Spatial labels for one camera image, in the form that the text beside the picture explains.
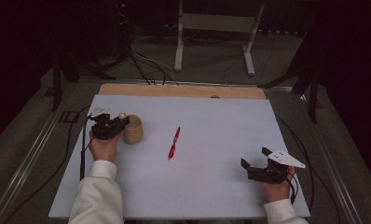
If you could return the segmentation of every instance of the white sleeve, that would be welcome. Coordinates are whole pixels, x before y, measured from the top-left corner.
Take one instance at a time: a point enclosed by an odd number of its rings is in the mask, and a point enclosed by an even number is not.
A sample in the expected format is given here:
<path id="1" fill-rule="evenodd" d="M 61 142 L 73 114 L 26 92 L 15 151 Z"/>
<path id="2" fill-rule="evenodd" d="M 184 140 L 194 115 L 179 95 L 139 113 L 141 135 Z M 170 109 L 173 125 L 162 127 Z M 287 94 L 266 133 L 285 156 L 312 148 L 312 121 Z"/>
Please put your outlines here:
<path id="1" fill-rule="evenodd" d="M 123 223 L 122 195 L 110 161 L 95 161 L 88 177 L 78 185 L 69 223 Z"/>
<path id="2" fill-rule="evenodd" d="M 290 199 L 283 199 L 273 203 L 265 203 L 269 224 L 307 224 L 308 222 L 298 217 Z"/>

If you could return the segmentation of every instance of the white board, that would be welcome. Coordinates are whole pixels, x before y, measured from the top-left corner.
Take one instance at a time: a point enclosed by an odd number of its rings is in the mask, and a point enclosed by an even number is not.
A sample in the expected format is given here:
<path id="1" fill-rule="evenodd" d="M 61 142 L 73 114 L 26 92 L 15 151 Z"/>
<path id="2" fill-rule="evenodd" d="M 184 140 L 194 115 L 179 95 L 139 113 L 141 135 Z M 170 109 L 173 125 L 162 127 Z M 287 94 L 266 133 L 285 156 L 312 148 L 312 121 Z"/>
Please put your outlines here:
<path id="1" fill-rule="evenodd" d="M 265 193 L 247 179 L 244 158 L 267 167 L 262 147 L 287 151 L 268 100 L 96 95 L 94 107 L 138 115 L 144 138 L 117 144 L 115 164 L 127 219 L 265 217 Z M 174 157 L 168 154 L 181 127 Z M 69 160 L 49 217 L 69 217 L 76 197 L 82 134 Z M 86 154 L 86 175 L 93 159 Z M 302 189 L 295 211 L 309 217 Z"/>

